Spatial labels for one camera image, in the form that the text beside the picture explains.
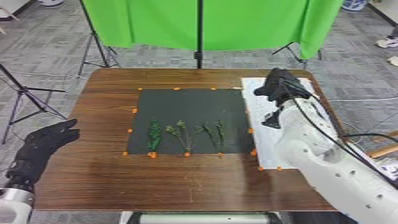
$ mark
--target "floor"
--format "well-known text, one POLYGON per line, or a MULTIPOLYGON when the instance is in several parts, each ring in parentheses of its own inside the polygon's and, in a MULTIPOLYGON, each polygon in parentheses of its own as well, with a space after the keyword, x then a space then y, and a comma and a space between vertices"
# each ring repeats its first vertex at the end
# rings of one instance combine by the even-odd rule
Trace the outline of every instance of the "floor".
MULTIPOLYGON (((55 94, 51 105, 64 115, 83 89, 85 80, 96 67, 87 67, 83 78, 74 79, 83 46, 88 37, 87 21, 76 0, 67 0, 56 9, 46 9, 35 3, 19 15, 21 21, 1 22, 7 35, 0 35, 0 62, 16 75, 21 83, 42 88, 65 89, 65 94, 55 94)), ((366 9, 360 13, 339 13, 332 31, 323 45, 323 60, 311 59, 307 70, 319 82, 327 98, 364 99, 389 98, 398 95, 398 67, 385 59, 398 53, 396 49, 374 47, 374 40, 392 30, 378 15, 366 9)), ((115 49, 122 67, 193 68, 191 51, 136 45, 133 49, 115 49)), ((206 52, 206 68, 263 68, 284 67, 300 69, 287 51, 275 56, 271 49, 239 52, 206 52)), ((97 61, 94 48, 90 60, 97 61)), ((0 82, 0 126, 5 126, 14 91, 0 82)), ((398 127, 394 116, 374 128, 376 123, 398 113, 398 101, 332 102, 343 122, 360 131, 373 129, 387 132, 398 127)), ((19 115, 32 112, 26 100, 17 107, 19 115)), ((42 114, 23 121, 12 129, 7 144, 0 146, 0 183, 5 182, 3 170, 12 161, 14 152, 21 146, 19 138, 26 133, 58 122, 42 114)), ((367 149, 378 145, 364 139, 367 149)), ((119 214, 106 212, 35 212, 32 223, 117 223, 119 214)))

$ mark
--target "green screen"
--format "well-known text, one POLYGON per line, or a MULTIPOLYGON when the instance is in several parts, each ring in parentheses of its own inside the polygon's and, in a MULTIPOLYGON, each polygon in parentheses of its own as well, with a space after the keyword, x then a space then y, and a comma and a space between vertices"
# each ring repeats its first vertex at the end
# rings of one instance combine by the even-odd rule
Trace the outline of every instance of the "green screen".
MULTIPOLYGON (((300 43, 316 54, 343 0, 204 0, 204 50, 300 43)), ((106 46, 133 43, 195 50, 197 0, 83 0, 106 46)))

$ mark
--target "white cabinet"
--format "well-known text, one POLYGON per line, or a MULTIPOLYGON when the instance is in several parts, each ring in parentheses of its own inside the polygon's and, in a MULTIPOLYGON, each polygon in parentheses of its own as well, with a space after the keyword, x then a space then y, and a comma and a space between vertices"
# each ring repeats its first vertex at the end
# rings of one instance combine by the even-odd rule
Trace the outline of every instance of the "white cabinet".
POLYGON ((382 0, 380 3, 371 3, 371 5, 398 23, 398 0, 382 0))
MULTIPOLYGON (((0 0, 0 7, 3 7, 10 13, 23 7, 30 0, 0 0)), ((0 10, 0 18, 7 18, 8 14, 0 10)))

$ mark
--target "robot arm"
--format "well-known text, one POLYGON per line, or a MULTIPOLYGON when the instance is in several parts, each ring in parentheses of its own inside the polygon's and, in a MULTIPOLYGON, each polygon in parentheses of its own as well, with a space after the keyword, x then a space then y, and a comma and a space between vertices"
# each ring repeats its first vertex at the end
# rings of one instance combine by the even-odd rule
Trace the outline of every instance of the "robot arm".
POLYGON ((28 134, 7 171, 8 182, 0 189, 0 217, 7 223, 26 224, 33 207, 33 184, 40 179, 49 157, 80 137, 71 129, 76 120, 60 122, 28 134))
MULTIPOLYGON (((319 116, 305 91, 296 93, 303 87, 287 71, 275 69, 266 82, 254 94, 266 95, 268 100, 277 101, 277 119, 284 133, 275 146, 279 157, 298 168, 311 187, 358 224, 398 223, 398 190, 380 176, 383 171, 374 172, 309 123, 302 112, 323 133, 337 141, 332 124, 319 116), (293 82, 287 87, 282 86, 286 77, 287 82, 293 82)), ((350 148, 376 167, 357 147, 350 145, 350 148)))

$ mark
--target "wooden table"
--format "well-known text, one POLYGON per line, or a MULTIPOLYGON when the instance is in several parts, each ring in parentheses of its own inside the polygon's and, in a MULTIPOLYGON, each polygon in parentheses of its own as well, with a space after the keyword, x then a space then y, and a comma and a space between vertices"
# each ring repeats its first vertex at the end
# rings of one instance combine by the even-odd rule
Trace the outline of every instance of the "wooden table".
MULTIPOLYGON (((291 71, 312 80, 305 71, 291 71)), ((51 157, 37 186, 40 210, 302 211, 334 210, 296 170, 257 171, 250 155, 122 156, 138 88, 232 88, 268 70, 99 69, 71 113, 80 140, 51 157)))

